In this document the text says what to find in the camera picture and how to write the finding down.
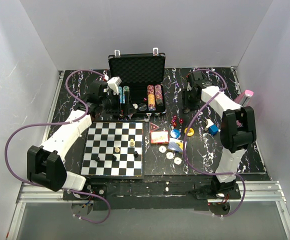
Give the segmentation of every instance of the red triangle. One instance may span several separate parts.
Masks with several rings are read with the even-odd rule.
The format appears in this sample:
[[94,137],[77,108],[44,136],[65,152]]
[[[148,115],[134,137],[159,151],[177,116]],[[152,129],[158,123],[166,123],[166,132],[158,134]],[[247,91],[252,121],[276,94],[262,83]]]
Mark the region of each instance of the red triangle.
[[150,132],[157,131],[158,129],[160,129],[159,126],[157,126],[156,124],[154,124],[154,123],[152,123],[152,122],[149,123],[149,131],[150,131]]

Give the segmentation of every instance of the white poker chip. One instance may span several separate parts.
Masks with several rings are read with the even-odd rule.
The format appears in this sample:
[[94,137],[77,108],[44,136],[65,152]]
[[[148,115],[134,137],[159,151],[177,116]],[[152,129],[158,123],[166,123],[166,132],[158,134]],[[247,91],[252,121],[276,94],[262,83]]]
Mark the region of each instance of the white poker chip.
[[173,159],[174,154],[172,152],[168,152],[168,153],[166,153],[166,157],[167,157],[167,159]]
[[182,159],[180,158],[180,157],[175,157],[175,159],[174,159],[174,163],[176,164],[176,165],[180,165],[181,163],[182,163]]
[[162,154],[166,153],[167,148],[165,146],[160,146],[158,149]]

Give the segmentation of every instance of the black marble table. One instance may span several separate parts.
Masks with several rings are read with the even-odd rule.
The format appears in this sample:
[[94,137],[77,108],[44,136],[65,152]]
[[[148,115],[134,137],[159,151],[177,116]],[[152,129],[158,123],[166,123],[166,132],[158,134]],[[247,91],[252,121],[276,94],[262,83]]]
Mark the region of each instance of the black marble table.
[[[151,116],[150,121],[160,126],[162,130],[171,131],[171,119],[174,115],[178,118],[182,118],[184,123],[180,126],[177,123],[177,129],[182,132],[181,138],[184,138],[184,129],[190,123],[191,119],[196,112],[190,112],[183,114],[182,112],[182,89],[187,86],[186,75],[193,71],[194,68],[166,68],[163,79],[163,85],[165,90],[165,103],[167,113],[164,116]],[[235,99],[239,92],[238,86],[235,82],[234,75],[230,68],[216,68],[216,72],[222,75],[227,82],[227,90],[225,94],[231,99]],[[53,116],[53,122],[63,122],[67,119],[70,111],[73,109],[76,101],[66,91],[64,84],[67,76],[71,73],[71,70],[65,71],[63,76],[62,86],[59,92],[59,97],[56,103],[56,108]],[[107,73],[110,75],[110,71],[98,70],[100,73]],[[221,86],[221,81],[218,77],[210,74],[203,73],[206,78],[211,79],[218,86]],[[69,89],[80,97],[84,93],[89,91],[89,87],[92,81],[99,80],[100,77],[96,74],[89,72],[83,72],[76,74],[69,81]],[[199,115],[197,121],[193,125],[195,131],[194,136],[188,138],[187,144],[187,156],[189,161],[198,169],[205,172],[213,172],[219,165],[222,155],[222,144],[220,141],[220,134],[211,136],[204,131],[205,121],[210,118],[218,127],[221,123],[221,118],[215,113],[211,107],[207,107]],[[112,116],[102,115],[98,121],[113,121]],[[52,126],[49,135],[53,134],[58,129],[58,126]],[[159,152],[159,146],[150,144],[149,137],[149,123],[145,123],[144,127],[144,174],[145,176],[181,176],[181,175],[194,175],[195,173],[182,162],[180,165],[174,164],[174,160],[166,158],[165,153]],[[81,163],[83,159],[85,137],[87,131],[82,134],[76,143],[71,147],[65,157],[65,167],[67,171],[73,173],[80,173]],[[238,167],[239,173],[265,173],[265,167],[262,163],[258,147],[256,144],[252,144],[248,147],[246,154],[242,157],[240,165]]]

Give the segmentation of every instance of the blue poker chip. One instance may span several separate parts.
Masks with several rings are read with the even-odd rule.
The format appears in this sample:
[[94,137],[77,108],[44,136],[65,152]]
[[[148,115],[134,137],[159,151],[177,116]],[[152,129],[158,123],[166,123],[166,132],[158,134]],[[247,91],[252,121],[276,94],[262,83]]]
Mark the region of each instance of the blue poker chip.
[[170,136],[173,139],[179,139],[181,137],[181,132],[177,129],[173,129],[172,131],[170,131]]

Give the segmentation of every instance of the black and white checkered board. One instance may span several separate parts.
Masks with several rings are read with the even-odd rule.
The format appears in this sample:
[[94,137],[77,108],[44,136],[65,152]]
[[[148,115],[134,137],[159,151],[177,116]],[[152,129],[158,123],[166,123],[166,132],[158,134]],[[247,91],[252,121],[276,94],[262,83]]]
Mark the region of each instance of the black and white checkered board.
[[[130,147],[134,139],[135,147]],[[142,122],[94,122],[87,133],[81,175],[98,178],[140,179],[143,171]]]

